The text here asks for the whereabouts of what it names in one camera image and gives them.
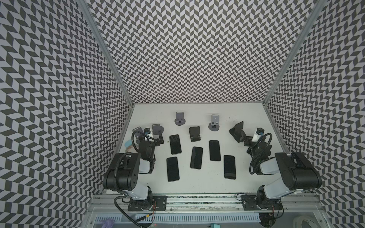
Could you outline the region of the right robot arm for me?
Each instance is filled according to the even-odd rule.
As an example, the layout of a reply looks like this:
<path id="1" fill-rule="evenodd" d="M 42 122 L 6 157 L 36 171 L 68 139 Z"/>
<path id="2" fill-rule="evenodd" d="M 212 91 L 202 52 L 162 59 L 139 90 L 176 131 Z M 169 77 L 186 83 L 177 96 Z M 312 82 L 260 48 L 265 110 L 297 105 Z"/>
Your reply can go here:
<path id="1" fill-rule="evenodd" d="M 255 206 L 259 210 L 278 209 L 281 198 L 300 190 L 313 190 L 322 186 L 322 178 L 303 153 L 275 153 L 271 155 L 272 134 L 256 134 L 241 141 L 248 147 L 251 157 L 251 175 L 275 175 L 280 177 L 258 188 Z"/>

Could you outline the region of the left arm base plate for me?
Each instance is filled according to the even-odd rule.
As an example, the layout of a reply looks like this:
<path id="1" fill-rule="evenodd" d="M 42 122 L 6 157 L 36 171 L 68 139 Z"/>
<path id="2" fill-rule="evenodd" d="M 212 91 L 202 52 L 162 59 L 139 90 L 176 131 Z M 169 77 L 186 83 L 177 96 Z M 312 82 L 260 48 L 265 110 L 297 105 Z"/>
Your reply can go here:
<path id="1" fill-rule="evenodd" d="M 165 211 L 167 206 L 167 196 L 153 196 L 146 200 L 133 200 L 128 203 L 128 211 Z"/>

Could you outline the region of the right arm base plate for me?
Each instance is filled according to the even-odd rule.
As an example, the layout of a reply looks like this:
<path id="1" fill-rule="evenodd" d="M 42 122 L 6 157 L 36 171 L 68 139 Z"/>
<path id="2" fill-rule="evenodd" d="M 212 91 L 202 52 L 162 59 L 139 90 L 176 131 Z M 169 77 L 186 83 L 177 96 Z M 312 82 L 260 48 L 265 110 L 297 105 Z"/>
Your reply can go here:
<path id="1" fill-rule="evenodd" d="M 257 199 L 253 195 L 241 195 L 240 200 L 245 211 L 273 212 L 283 208 L 279 199 Z"/>

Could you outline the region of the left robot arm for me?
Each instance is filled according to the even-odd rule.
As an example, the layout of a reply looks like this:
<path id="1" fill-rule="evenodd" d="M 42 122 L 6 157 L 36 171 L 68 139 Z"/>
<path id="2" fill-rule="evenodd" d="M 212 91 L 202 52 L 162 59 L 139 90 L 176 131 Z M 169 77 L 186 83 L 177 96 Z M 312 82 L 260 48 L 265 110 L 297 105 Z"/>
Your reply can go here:
<path id="1" fill-rule="evenodd" d="M 103 177 L 103 186 L 129 197 L 129 211 L 165 211 L 166 196 L 154 196 L 151 187 L 138 181 L 140 174 L 151 174 L 156 163 L 155 148 L 164 143 L 164 128 L 154 124 L 152 128 L 133 130 L 131 135 L 134 152 L 116 154 Z"/>

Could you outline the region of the phone teal edge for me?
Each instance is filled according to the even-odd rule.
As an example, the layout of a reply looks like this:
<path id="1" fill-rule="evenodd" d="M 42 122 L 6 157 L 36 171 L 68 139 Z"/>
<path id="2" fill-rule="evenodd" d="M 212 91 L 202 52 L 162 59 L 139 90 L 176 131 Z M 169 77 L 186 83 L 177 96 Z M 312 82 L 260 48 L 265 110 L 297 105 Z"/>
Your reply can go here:
<path id="1" fill-rule="evenodd" d="M 169 136 L 170 140 L 170 148 L 171 148 L 171 154 L 181 154 L 182 148 L 181 148 L 181 142 L 179 135 L 171 135 Z"/>

